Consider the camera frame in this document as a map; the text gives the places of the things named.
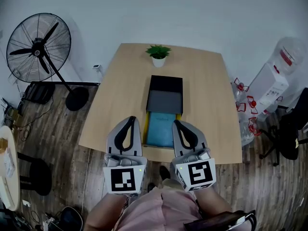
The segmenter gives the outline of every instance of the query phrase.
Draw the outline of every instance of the green plant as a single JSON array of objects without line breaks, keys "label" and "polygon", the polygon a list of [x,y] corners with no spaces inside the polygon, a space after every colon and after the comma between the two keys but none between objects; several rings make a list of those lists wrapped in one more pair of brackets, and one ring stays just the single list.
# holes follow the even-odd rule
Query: green plant
[{"label": "green plant", "polygon": [[151,57],[155,59],[164,59],[169,56],[170,48],[164,47],[162,45],[150,45],[151,47],[147,49],[146,53],[150,54]]}]

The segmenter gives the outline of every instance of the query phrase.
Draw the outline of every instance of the fan blade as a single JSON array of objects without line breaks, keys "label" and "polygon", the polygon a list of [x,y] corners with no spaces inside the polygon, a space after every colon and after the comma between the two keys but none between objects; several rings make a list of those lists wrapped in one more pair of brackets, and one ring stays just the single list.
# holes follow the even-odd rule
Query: fan blade
[{"label": "fan blade", "polygon": [[46,34],[45,38],[42,40],[42,44],[46,44],[47,40],[50,38],[52,33],[55,31],[56,27],[58,26],[59,22],[57,22]]},{"label": "fan blade", "polygon": [[32,49],[20,49],[10,53],[10,55],[20,55],[20,54],[27,54],[32,53]]},{"label": "fan blade", "polygon": [[41,56],[39,56],[38,59],[39,59],[40,64],[42,65],[42,67],[46,71],[46,73],[49,74],[49,70],[48,70],[48,68],[46,66],[46,63],[44,62],[44,59]]}]

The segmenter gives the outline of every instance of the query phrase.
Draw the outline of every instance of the black box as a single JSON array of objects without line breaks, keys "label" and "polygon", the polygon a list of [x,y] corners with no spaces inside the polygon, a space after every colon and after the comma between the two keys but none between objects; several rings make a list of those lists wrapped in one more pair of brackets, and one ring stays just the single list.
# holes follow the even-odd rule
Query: black box
[{"label": "black box", "polygon": [[183,79],[152,75],[146,111],[183,114]]}]

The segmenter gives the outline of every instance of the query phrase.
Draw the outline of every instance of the fan base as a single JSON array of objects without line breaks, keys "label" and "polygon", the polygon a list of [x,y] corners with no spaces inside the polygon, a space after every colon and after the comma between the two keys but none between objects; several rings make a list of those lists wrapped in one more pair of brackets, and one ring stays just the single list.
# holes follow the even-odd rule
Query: fan base
[{"label": "fan base", "polygon": [[72,93],[68,94],[65,104],[70,111],[77,111],[87,103],[89,92],[88,89],[84,87],[77,87],[73,90],[73,93],[74,95]]}]

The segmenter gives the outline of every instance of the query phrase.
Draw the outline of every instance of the white box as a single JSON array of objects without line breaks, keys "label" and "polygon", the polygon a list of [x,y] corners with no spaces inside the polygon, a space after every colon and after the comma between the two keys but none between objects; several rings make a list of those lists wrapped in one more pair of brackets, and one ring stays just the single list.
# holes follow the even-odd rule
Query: white box
[{"label": "white box", "polygon": [[274,65],[265,63],[258,75],[251,82],[247,96],[253,96],[259,114],[282,96],[289,87],[285,76]]},{"label": "white box", "polygon": [[186,192],[212,186],[216,182],[214,158],[176,164],[175,172]]},{"label": "white box", "polygon": [[15,171],[15,165],[10,148],[6,148],[3,156],[3,161],[4,161],[6,177],[11,178]]}]

